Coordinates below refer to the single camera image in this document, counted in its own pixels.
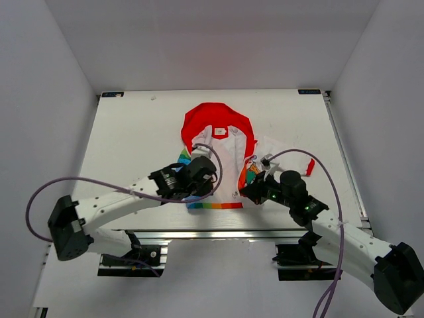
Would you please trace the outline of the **rainbow red kids jacket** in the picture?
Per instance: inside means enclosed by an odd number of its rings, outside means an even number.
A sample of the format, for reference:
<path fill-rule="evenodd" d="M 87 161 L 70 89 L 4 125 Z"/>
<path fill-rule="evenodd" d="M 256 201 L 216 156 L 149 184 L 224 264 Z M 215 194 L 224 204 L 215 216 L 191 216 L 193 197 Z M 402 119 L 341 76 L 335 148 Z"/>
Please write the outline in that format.
<path fill-rule="evenodd" d="M 178 162 L 191 162 L 192 146 L 198 142 L 211 146 L 221 160 L 223 180 L 219 189 L 208 198 L 187 204 L 189 212 L 196 209 L 243 209 L 255 204 L 239 194 L 263 171 L 261 158 L 290 148 L 268 136 L 255 134 L 250 119 L 224 103 L 206 102 L 185 114 L 181 129 L 182 150 Z"/>

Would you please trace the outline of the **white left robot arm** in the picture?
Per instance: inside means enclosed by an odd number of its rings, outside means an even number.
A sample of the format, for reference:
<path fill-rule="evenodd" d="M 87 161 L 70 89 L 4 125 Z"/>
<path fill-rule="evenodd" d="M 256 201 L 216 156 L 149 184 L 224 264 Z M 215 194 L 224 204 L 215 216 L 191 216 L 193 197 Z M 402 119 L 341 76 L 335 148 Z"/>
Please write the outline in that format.
<path fill-rule="evenodd" d="M 200 156 L 188 165 L 170 164 L 129 187 L 118 187 L 104 195 L 79 201 L 63 196 L 48 220 L 57 258 L 68 261 L 92 252 L 134 264 L 140 256 L 135 235 L 128 230 L 104 229 L 104 225 L 143 209 L 208 197 L 221 178 L 221 166 Z"/>

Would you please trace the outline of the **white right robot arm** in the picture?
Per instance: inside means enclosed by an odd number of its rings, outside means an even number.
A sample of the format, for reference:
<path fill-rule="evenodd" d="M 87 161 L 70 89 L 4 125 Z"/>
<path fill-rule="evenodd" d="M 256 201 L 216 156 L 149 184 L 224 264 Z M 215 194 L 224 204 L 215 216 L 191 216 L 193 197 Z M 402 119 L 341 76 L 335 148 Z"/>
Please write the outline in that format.
<path fill-rule="evenodd" d="M 285 171 L 278 181 L 261 172 L 240 194 L 257 205 L 270 200 L 288 207 L 295 223 L 307 229 L 299 240 L 300 258 L 307 264 L 340 264 L 393 313 L 403 315 L 423 295 L 423 267 L 412 247 L 341 223 L 327 205 L 308 194 L 298 172 Z"/>

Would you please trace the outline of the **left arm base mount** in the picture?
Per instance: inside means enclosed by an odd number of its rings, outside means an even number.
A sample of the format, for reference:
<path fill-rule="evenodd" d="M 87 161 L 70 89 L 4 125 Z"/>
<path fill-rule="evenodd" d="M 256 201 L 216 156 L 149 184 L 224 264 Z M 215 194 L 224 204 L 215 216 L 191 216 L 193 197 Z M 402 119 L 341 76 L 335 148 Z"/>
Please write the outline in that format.
<path fill-rule="evenodd" d="M 127 231 L 132 249 L 124 256 L 102 254 L 97 275 L 118 278 L 159 278 L 162 276 L 168 254 L 169 242 L 163 240 L 139 240 Z"/>

